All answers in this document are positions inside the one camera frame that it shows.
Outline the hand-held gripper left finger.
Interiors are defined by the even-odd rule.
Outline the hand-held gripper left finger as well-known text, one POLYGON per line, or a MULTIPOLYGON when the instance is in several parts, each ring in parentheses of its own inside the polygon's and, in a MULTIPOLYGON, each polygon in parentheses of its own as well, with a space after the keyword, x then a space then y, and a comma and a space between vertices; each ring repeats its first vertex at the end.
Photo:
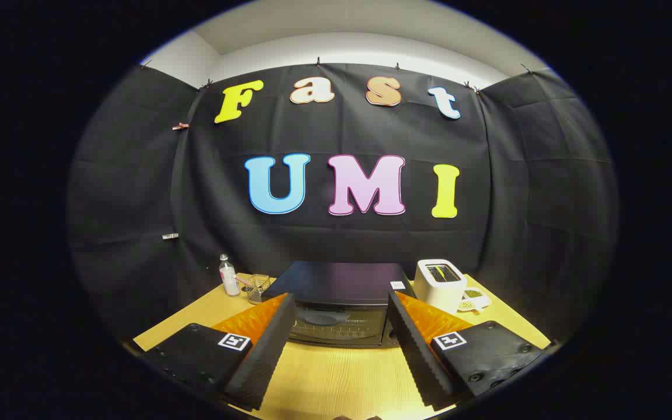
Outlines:
POLYGON ((189 323, 145 353, 145 362, 198 398, 258 410, 297 315, 282 293, 206 327, 189 323))

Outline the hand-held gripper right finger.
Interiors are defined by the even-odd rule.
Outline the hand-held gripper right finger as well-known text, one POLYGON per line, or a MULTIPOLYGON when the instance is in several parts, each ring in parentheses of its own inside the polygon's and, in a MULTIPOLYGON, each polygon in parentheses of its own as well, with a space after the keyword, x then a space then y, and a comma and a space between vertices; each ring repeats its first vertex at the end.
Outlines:
POLYGON ((502 388, 547 358, 497 321, 472 325, 405 293, 388 296, 390 324, 422 403, 434 410, 502 388))

